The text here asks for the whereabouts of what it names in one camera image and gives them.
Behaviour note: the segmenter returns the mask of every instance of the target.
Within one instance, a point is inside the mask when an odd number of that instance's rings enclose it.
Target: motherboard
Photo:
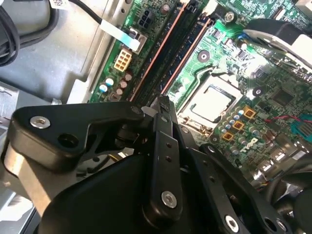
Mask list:
[[[312,143],[312,8],[304,0],[133,0],[90,102],[160,94],[198,145],[268,181]]]

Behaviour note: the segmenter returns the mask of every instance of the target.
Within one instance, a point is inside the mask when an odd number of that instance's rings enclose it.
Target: green circuit board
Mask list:
[[[176,0],[168,0],[166,1],[171,7],[173,7],[176,3]],[[168,15],[161,15],[159,9],[163,5],[163,1],[155,0],[134,0],[131,10],[125,20],[125,23],[122,27],[123,31],[129,31],[130,27],[133,27],[137,30],[140,30],[143,35],[148,37],[142,51],[139,55],[133,54],[133,58],[130,64],[130,69],[133,71],[134,75],[136,75],[139,70],[141,69],[142,64],[144,63],[145,59],[147,58],[150,50],[152,49],[157,36],[162,31],[165,22],[168,19]],[[155,19],[153,22],[153,26],[149,27],[148,29],[142,29],[141,27],[137,26],[137,22],[139,21],[144,11],[149,9],[153,11],[155,14]],[[107,101],[107,98],[111,92],[117,89],[119,82],[121,81],[122,77],[124,76],[124,72],[118,71],[114,68],[114,63],[116,61],[117,56],[120,54],[122,47],[122,43],[120,41],[116,41],[112,52],[110,53],[102,75],[97,83],[97,86],[90,98],[90,102],[103,102]],[[107,79],[112,78],[114,81],[114,85],[109,87],[109,90],[105,93],[101,92],[99,86]]]
[[[240,24],[227,26],[220,20],[217,21],[214,28],[206,32],[167,94],[175,103],[177,110],[180,110],[194,94],[194,91],[209,79],[211,73],[231,72],[235,74],[238,89],[244,95],[233,111],[248,106],[255,111],[255,116],[251,119],[241,116],[238,121],[244,126],[240,130],[231,128],[227,131],[233,135],[230,141],[223,138],[224,134],[220,132],[219,127],[223,126],[223,122],[231,117],[232,111],[222,117],[209,136],[198,132],[193,132],[193,136],[198,145],[206,142],[214,144],[233,165],[235,165],[234,160],[238,158],[243,165],[243,170],[249,171],[254,170],[263,160],[270,159],[272,152],[279,147],[276,141],[261,137],[267,131],[273,133],[274,137],[283,133],[292,142],[302,140],[291,132],[290,126],[295,121],[294,119],[279,119],[270,124],[265,120],[283,115],[312,114],[312,87],[267,61],[250,46],[245,50],[244,57],[240,58],[241,50],[236,47],[235,41],[242,33],[242,29],[243,26]],[[209,61],[199,61],[198,55],[201,51],[210,52]],[[213,68],[209,75],[201,74],[201,71],[209,70],[209,68]],[[263,88],[261,96],[252,95],[252,90],[255,87]],[[289,97],[287,103],[283,103],[283,105],[276,103],[274,99],[278,99],[279,96],[285,96],[285,99]],[[210,106],[209,101],[217,100],[207,100],[207,108]],[[259,131],[259,136],[251,133],[251,128]],[[242,137],[247,142],[257,138],[257,143],[249,150],[241,152],[245,147],[239,142]],[[239,153],[234,155],[231,152],[231,147],[235,147]]]

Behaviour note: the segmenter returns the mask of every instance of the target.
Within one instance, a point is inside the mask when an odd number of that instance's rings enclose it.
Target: surface-mount component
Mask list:
[[[131,62],[131,59],[132,59],[132,52],[130,52],[127,49],[122,49],[118,58],[116,59],[114,68],[116,68],[117,70],[121,72],[124,72],[128,68]]]
[[[226,133],[222,136],[222,139],[226,140],[226,141],[231,141],[233,139],[234,135],[231,133]]]
[[[203,127],[214,129],[243,96],[229,80],[228,74],[210,75],[182,107],[178,117],[187,118],[187,124],[198,131]]]
[[[278,89],[272,96],[272,100],[281,106],[286,106],[293,100],[293,96],[283,89]]]
[[[256,112],[249,106],[244,107],[244,116],[251,119],[255,116]]]
[[[236,121],[233,124],[233,128],[237,129],[237,130],[242,130],[244,128],[244,124],[241,121]]]

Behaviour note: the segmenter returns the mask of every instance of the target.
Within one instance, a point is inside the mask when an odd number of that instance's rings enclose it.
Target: black arm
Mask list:
[[[292,233],[214,146],[198,148],[167,97],[153,109],[107,102],[14,113],[2,161],[42,216],[39,233]],[[123,147],[134,155],[76,183],[79,162]]]

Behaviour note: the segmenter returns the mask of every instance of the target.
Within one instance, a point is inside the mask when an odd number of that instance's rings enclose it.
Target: white label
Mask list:
[[[128,46],[133,51],[137,51],[137,49],[140,46],[140,42],[136,39],[131,38],[128,34],[121,31],[119,28],[116,28],[111,23],[107,22],[106,20],[102,20],[102,23],[100,25],[100,28],[111,35],[112,37],[116,38],[117,40],[124,43],[126,46]]]
[[[243,153],[246,153],[247,150],[249,150],[251,147],[254,146],[255,143],[257,143],[259,140],[257,138],[253,138],[243,149],[240,151]]]
[[[54,9],[68,10],[69,1],[68,0],[50,0],[51,7]]]

